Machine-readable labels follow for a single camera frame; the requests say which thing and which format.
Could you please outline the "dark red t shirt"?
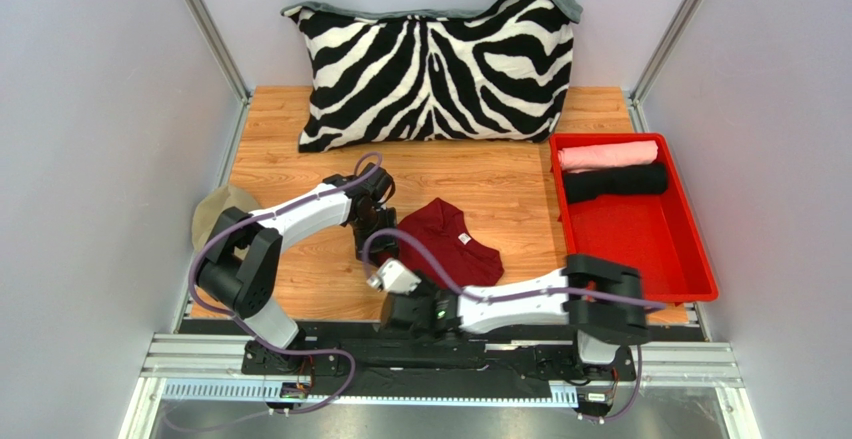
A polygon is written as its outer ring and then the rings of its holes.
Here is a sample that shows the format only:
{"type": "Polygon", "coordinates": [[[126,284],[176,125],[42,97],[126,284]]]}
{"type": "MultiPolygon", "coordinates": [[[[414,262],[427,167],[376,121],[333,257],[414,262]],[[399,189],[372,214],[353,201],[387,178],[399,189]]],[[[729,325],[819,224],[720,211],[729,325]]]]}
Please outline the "dark red t shirt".
{"type": "Polygon", "coordinates": [[[491,287],[504,275],[499,251],[478,242],[464,213],[440,198],[407,215],[398,229],[420,241],[461,287],[491,287]]]}

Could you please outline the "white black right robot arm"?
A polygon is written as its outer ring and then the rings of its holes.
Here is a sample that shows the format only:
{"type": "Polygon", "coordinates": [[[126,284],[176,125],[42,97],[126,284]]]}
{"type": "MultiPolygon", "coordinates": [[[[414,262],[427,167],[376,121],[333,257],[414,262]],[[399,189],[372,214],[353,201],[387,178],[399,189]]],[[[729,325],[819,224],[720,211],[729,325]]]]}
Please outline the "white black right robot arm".
{"type": "Polygon", "coordinates": [[[648,343],[647,316],[662,304],[645,298],[637,269],[575,254],[561,269],[503,286],[440,289],[396,259],[367,278],[385,295],[384,329],[415,337],[484,335],[511,326],[568,326],[585,364],[614,361],[621,347],[648,343]]]}

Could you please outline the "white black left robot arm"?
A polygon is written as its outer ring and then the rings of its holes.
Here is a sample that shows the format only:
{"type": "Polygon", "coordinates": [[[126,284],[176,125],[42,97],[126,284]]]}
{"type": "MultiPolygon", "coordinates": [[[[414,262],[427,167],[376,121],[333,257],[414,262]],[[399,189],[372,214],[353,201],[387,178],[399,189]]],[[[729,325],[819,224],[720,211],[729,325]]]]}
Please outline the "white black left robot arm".
{"type": "Polygon", "coordinates": [[[214,224],[189,272],[189,292],[203,308],[229,315],[267,349],[282,353],[300,328],[273,297],[279,257],[294,244],[333,226],[353,231],[355,254],[367,264],[395,257],[395,239],[368,242],[375,232],[396,226],[388,206],[392,176],[380,165],[334,175],[308,193],[267,209],[231,207],[214,224]]]}

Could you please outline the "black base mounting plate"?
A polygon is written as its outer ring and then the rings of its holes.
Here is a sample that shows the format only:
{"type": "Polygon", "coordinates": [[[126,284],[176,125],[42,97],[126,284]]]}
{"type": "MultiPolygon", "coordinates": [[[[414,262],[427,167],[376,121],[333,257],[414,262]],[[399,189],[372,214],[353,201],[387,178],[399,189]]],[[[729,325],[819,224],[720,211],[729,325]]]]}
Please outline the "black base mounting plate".
{"type": "Polygon", "coordinates": [[[478,336],[415,339],[371,322],[311,322],[288,354],[258,341],[244,347],[242,373],[281,376],[311,397],[339,387],[347,396],[436,399],[543,399],[552,381],[608,390],[636,377],[620,348],[611,365],[584,365],[567,326],[511,326],[478,336]]]}

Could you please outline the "beige baseball cap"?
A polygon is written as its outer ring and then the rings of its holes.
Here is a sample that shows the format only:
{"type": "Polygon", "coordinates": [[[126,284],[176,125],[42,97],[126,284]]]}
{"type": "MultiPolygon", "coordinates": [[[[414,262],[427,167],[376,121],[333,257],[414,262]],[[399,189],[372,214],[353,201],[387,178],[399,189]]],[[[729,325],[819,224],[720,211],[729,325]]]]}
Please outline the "beige baseball cap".
{"type": "Polygon", "coordinates": [[[246,190],[233,184],[213,190],[195,207],[191,223],[191,243],[195,252],[200,252],[210,238],[220,214],[231,207],[244,212],[260,209],[259,202],[246,190]]]}

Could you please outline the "zebra print pillow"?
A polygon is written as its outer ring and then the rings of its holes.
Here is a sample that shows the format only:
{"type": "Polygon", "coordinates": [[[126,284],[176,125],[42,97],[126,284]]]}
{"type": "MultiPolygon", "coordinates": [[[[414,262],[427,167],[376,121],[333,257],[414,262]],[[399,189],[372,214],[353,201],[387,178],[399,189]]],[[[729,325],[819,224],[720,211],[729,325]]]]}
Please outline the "zebra print pillow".
{"type": "Polygon", "coordinates": [[[285,8],[309,56],[302,153],[432,140],[540,143],[570,86],[576,0],[496,0],[483,10],[367,13],[285,8]]]}

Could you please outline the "rolled pink t shirt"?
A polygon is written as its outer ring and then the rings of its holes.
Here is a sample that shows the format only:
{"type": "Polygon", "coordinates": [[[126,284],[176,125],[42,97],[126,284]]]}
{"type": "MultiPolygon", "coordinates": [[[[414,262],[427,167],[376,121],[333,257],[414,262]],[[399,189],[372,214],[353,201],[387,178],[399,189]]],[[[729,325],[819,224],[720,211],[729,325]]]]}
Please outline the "rolled pink t shirt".
{"type": "Polygon", "coordinates": [[[633,141],[562,148],[557,152],[557,159],[564,171],[586,172],[648,165],[656,160],[658,151],[655,141],[633,141]]]}

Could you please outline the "red plastic tray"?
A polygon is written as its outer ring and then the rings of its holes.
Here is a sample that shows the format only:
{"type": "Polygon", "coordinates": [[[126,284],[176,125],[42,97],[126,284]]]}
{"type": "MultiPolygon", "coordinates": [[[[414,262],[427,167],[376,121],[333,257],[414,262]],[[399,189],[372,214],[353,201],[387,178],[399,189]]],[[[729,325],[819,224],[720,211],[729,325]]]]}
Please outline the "red plastic tray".
{"type": "Polygon", "coordinates": [[[631,266],[644,296],[668,303],[710,302],[718,287],[678,171],[658,133],[557,133],[549,139],[559,222],[567,251],[631,266]],[[565,148],[653,141],[669,187],[660,195],[602,195],[569,204],[558,152],[565,148]]]}

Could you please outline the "rolled black t shirt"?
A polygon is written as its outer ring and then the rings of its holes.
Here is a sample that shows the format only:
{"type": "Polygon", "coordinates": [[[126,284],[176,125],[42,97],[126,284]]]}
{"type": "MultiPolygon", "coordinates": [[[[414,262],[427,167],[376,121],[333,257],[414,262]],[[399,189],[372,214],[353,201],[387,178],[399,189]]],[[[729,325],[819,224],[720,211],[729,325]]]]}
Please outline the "rolled black t shirt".
{"type": "Polygon", "coordinates": [[[668,171],[662,163],[566,172],[562,180],[569,204],[594,200],[602,195],[660,195],[669,188],[668,171]]]}

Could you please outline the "aluminium frame rail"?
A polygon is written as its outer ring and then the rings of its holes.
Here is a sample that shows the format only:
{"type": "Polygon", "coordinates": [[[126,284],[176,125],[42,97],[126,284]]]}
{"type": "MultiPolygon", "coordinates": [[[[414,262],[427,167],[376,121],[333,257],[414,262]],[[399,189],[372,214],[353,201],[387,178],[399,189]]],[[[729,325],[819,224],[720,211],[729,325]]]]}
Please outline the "aluminium frame rail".
{"type": "Polygon", "coordinates": [[[709,342],[622,347],[584,364],[568,341],[404,344],[359,339],[343,354],[309,339],[307,356],[279,355],[243,336],[156,335],[142,366],[179,399],[272,404],[573,407],[626,399],[633,387],[739,388],[731,348],[709,342]]]}

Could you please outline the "left aluminium corner post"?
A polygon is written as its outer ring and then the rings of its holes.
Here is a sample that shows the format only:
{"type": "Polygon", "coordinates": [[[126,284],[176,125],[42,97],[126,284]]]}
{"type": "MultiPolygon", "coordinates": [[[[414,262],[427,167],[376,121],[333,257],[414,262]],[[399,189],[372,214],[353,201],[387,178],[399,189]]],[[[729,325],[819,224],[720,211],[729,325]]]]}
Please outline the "left aluminium corner post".
{"type": "Polygon", "coordinates": [[[243,105],[247,105],[252,97],[243,75],[239,71],[237,63],[231,54],[224,37],[222,36],[215,20],[207,7],[205,0],[184,0],[194,17],[204,39],[206,40],[214,58],[219,64],[230,88],[243,105]]]}

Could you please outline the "aluminium corner post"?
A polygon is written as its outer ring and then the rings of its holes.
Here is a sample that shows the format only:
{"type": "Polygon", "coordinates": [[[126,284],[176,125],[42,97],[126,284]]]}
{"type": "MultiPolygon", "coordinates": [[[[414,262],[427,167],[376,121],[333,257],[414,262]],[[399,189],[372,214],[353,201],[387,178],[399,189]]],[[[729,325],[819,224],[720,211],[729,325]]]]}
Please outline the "aluminium corner post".
{"type": "Polygon", "coordinates": [[[632,89],[630,97],[634,104],[639,104],[645,100],[668,61],[670,54],[674,51],[678,41],[702,2],[703,0],[682,0],[680,2],[635,87],[632,89]]]}
{"type": "Polygon", "coordinates": [[[215,20],[207,7],[205,0],[184,0],[194,17],[204,39],[206,40],[214,58],[219,64],[230,88],[243,105],[247,105],[252,97],[243,75],[239,71],[237,63],[231,54],[224,37],[222,36],[215,20]]]}

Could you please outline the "right aluminium corner post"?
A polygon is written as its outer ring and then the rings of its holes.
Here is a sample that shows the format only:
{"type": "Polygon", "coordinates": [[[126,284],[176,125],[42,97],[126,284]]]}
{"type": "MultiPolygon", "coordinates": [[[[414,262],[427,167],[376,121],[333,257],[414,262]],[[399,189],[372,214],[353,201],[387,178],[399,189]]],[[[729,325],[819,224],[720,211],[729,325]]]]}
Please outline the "right aluminium corner post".
{"type": "Polygon", "coordinates": [[[634,104],[639,104],[645,100],[668,61],[670,54],[674,51],[678,41],[702,2],[703,0],[682,0],[680,2],[635,87],[632,89],[630,97],[634,104]]]}

